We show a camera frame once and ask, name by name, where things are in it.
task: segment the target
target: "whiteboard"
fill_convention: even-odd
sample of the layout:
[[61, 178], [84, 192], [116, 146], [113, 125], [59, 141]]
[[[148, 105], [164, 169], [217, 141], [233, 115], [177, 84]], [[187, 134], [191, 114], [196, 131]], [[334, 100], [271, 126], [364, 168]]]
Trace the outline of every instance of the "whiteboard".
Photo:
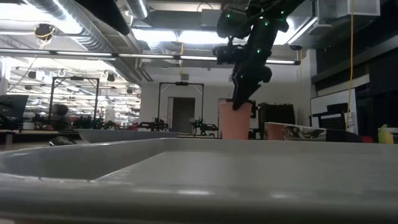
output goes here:
[[[312, 120], [312, 127], [319, 128], [318, 118], [313, 118], [313, 114], [327, 112], [328, 105], [334, 105], [338, 103], [348, 103], [349, 91], [339, 91], [337, 93], [332, 93], [329, 95], [324, 95], [316, 98], [311, 99], [311, 120]], [[351, 102], [349, 109], [353, 114], [356, 113], [356, 101], [355, 101], [355, 89], [351, 90]], [[354, 116], [354, 123], [357, 124], [357, 117]]]

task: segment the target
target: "pink cup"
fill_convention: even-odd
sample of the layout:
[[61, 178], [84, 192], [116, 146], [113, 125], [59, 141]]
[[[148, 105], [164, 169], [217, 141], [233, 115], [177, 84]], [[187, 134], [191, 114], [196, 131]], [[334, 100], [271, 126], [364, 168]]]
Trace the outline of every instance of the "pink cup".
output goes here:
[[251, 103], [232, 110], [232, 102], [220, 103], [221, 132], [223, 139], [246, 140], [249, 136]]

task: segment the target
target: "white tray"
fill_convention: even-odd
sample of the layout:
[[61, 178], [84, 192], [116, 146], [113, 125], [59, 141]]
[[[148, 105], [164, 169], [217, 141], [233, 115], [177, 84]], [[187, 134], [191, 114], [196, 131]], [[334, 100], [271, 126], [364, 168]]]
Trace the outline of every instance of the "white tray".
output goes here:
[[176, 138], [178, 133], [161, 131], [125, 131], [78, 129], [80, 137], [90, 143], [132, 141], [155, 138]]
[[398, 147], [149, 139], [0, 154], [0, 217], [106, 223], [398, 220]]

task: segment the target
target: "doorway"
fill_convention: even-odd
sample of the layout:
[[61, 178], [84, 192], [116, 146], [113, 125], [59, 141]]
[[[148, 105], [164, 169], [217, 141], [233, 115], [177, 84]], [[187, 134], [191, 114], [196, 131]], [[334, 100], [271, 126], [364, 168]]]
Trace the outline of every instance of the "doorway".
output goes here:
[[190, 119], [195, 118], [194, 98], [173, 98], [172, 130], [180, 133], [192, 133]]

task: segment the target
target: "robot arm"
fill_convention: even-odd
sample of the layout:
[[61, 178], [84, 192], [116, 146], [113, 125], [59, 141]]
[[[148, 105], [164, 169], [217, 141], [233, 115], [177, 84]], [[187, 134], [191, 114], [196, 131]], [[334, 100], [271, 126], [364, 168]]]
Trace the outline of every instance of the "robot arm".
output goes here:
[[[221, 13], [217, 34], [228, 37], [227, 46], [216, 47], [213, 54], [218, 63], [235, 64], [232, 79], [235, 85], [233, 109], [237, 110], [261, 87], [270, 81], [272, 72], [265, 66], [278, 31], [287, 32], [286, 17], [305, 0], [254, 0], [244, 10], [227, 7]], [[235, 37], [246, 45], [233, 45]]]

